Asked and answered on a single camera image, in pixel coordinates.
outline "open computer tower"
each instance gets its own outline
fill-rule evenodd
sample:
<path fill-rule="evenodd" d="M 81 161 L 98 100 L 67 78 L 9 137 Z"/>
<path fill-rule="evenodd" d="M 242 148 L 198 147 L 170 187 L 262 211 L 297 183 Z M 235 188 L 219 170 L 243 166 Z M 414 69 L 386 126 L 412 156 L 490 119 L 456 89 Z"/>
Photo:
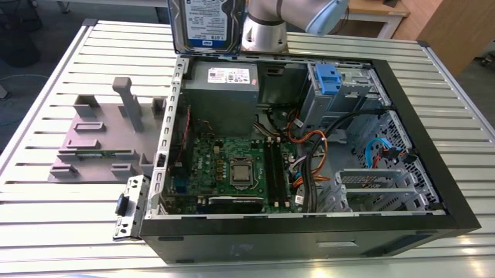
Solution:
<path fill-rule="evenodd" d="M 283 53 L 178 57 L 118 214 L 114 239 L 171 264 L 392 256 L 480 228 L 388 61 Z"/>

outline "power supply label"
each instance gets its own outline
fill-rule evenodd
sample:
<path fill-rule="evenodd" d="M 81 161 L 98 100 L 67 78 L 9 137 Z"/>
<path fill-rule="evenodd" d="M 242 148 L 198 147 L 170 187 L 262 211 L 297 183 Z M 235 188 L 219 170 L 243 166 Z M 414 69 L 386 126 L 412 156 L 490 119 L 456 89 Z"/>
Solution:
<path fill-rule="evenodd" d="M 250 84 L 250 69 L 210 68 L 209 83 Z"/>
<path fill-rule="evenodd" d="M 187 38 L 202 40 L 202 45 L 214 46 L 214 41 L 227 40 L 227 14 L 222 5 L 227 0 L 185 0 Z"/>

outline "slotted metal table surface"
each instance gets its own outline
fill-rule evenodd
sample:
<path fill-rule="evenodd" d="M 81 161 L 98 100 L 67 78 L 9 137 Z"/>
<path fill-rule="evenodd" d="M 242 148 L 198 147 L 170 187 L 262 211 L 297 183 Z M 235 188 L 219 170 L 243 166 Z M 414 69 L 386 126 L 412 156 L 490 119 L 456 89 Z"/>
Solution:
<path fill-rule="evenodd" d="M 153 270 L 169 277 L 489 277 L 495 275 L 495 145 L 488 125 L 436 54 L 417 42 L 291 33 L 293 53 L 380 58 L 392 68 L 484 228 L 394 258 L 166 266 L 143 242 L 114 243 L 125 184 L 50 184 L 78 94 L 119 103 L 117 76 L 142 103 L 166 96 L 177 55 L 170 26 L 83 26 L 0 157 L 0 273 L 47 275 Z"/>

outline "cpu socket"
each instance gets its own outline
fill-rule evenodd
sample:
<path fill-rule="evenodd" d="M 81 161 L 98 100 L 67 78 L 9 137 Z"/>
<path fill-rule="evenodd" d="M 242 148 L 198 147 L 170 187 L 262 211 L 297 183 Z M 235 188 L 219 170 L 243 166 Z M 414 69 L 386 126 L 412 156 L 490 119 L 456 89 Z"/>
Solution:
<path fill-rule="evenodd" d="M 253 158 L 231 159 L 231 185 L 238 190 L 247 190 L 254 186 L 254 160 Z"/>

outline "gray robot arm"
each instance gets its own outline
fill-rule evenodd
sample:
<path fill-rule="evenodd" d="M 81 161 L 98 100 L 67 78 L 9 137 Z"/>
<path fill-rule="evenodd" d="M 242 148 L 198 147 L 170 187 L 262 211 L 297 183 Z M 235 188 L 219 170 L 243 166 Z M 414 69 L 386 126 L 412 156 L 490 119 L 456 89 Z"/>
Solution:
<path fill-rule="evenodd" d="M 242 45 L 246 50 L 281 52 L 287 46 L 286 22 L 326 35 L 346 12 L 349 0 L 251 0 Z"/>

